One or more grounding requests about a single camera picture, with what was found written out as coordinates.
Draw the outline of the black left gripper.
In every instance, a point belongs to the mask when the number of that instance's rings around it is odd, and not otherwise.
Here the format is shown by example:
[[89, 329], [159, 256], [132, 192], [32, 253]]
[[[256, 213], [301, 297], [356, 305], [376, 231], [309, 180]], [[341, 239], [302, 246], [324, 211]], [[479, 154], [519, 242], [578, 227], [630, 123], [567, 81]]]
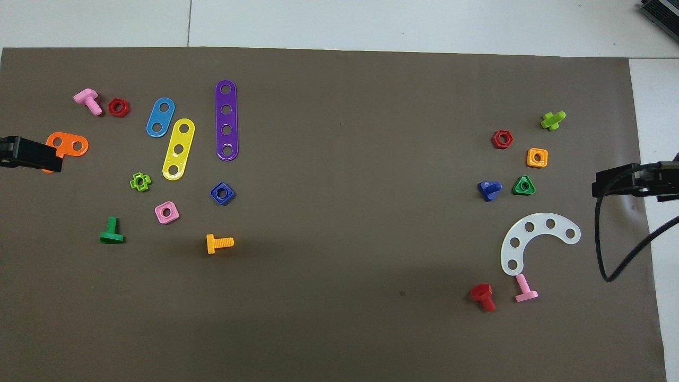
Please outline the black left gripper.
[[63, 158], [53, 146], [27, 140], [27, 138], [23, 137], [2, 137], [1, 166], [7, 168], [27, 167], [44, 169], [45, 172], [61, 172]]

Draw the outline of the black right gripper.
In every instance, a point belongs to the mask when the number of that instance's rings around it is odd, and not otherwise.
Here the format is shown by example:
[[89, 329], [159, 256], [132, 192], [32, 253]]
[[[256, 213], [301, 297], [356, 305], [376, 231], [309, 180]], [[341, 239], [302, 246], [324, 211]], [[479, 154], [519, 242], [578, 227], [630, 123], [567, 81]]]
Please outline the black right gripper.
[[[593, 198], [599, 198], [603, 194], [611, 177], [611, 170], [596, 172]], [[677, 200], [678, 160], [647, 164], [630, 163], [620, 166], [613, 172], [610, 194], [635, 197], [654, 196], [658, 202]]]

